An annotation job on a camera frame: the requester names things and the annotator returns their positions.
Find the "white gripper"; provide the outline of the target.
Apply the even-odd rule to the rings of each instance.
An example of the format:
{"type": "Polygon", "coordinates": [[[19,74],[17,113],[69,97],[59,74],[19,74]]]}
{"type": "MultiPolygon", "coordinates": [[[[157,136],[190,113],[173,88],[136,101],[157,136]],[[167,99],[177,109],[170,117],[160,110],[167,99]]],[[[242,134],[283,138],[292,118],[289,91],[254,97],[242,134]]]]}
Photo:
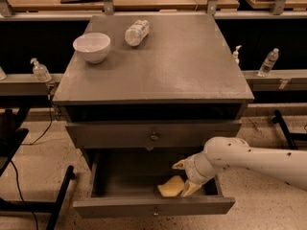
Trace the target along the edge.
{"type": "Polygon", "coordinates": [[[191,196],[215,175],[215,169],[202,153],[179,160],[172,168],[186,172],[188,180],[185,181],[184,189],[180,194],[182,197],[191,196]]]}

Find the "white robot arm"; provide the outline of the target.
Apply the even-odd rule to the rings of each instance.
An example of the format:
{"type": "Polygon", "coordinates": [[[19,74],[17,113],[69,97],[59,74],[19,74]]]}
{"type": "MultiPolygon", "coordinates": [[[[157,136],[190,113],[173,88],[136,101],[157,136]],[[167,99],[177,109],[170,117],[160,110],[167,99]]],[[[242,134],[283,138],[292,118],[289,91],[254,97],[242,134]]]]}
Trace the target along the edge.
{"type": "Polygon", "coordinates": [[[216,174],[231,168],[248,169],[307,190],[307,152],[291,149],[260,149],[241,138],[213,137],[203,150],[173,165],[184,170],[187,180],[183,197],[195,193],[216,174]]]}

